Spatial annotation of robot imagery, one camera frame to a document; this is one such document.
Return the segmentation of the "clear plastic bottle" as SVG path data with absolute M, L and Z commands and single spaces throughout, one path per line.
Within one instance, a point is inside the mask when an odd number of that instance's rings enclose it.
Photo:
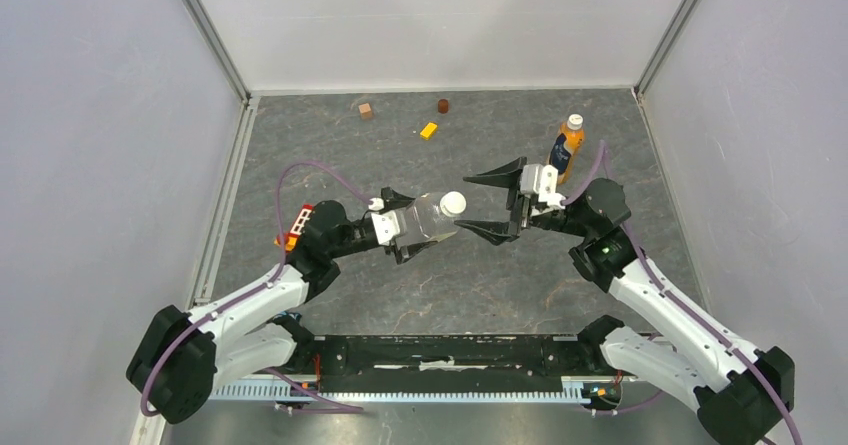
M 425 234 L 434 234 L 437 230 L 459 227 L 454 224 L 461 216 L 451 218 L 439 209 L 439 200 L 447 192 L 431 192 L 416 198 L 415 202 L 404 209 L 406 231 L 419 229 Z

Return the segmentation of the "large white bottle cap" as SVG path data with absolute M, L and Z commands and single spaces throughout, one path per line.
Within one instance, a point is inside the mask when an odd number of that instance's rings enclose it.
M 441 212 L 451 218 L 461 216 L 467 206 L 465 196 L 458 191 L 450 191 L 445 193 L 439 200 L 439 209 Z

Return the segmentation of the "orange tea bottle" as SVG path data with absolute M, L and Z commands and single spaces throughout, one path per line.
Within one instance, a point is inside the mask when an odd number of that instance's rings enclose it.
M 557 171 L 558 185 L 564 184 L 569 178 L 571 166 L 584 140 L 583 116 L 577 113 L 569 115 L 560 125 L 547 159 L 547 164 Z

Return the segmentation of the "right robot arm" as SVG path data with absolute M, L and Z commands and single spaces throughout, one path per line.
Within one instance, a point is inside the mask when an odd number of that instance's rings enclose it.
M 529 228 L 576 236 L 569 254 L 581 277 L 625 304 L 658 332 L 651 341 L 621 321 L 602 317 L 577 347 L 591 373 L 609 367 L 632 374 L 692 410 L 720 444 L 755 444 L 784 423 L 795 443 L 795 365 L 781 348 L 763 349 L 731 331 L 688 298 L 631 236 L 625 193 L 591 174 L 571 195 L 557 192 L 553 166 L 518 158 L 471 177 L 507 191 L 504 222 L 465 220 L 462 227 L 494 245 Z

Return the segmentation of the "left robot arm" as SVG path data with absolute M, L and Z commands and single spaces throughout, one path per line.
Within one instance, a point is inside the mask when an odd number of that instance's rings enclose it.
M 340 274 L 338 258 L 384 248 L 405 263 L 454 235 L 466 207 L 458 191 L 413 198 L 389 187 L 357 220 L 336 200 L 310 206 L 293 249 L 260 278 L 206 305 L 168 305 L 153 316 L 126 370 L 141 413 L 177 424 L 213 391 L 253 372 L 306 370 L 311 337 L 282 313 L 323 293 Z

